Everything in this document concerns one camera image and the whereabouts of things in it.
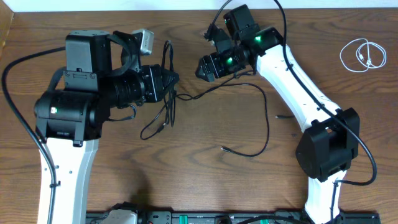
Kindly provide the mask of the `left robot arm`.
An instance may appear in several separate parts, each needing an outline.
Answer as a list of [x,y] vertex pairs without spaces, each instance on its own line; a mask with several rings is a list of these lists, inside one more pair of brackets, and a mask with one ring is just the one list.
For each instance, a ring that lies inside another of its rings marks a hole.
[[83,223],[91,168],[112,108],[161,101],[178,82],[163,66],[143,65],[153,32],[74,30],[65,39],[66,65],[36,101],[41,155],[39,223]]

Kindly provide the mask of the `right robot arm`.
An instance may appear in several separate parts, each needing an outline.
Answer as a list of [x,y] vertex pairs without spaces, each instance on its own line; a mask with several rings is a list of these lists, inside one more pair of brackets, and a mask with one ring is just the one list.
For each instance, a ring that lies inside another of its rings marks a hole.
[[287,33],[261,29],[247,5],[223,17],[226,29],[211,22],[205,39],[216,52],[199,60],[195,75],[213,82],[250,66],[265,78],[291,110],[302,131],[295,150],[308,176],[305,213],[312,223],[333,223],[340,215],[340,187],[358,156],[359,116],[325,96],[295,60]]

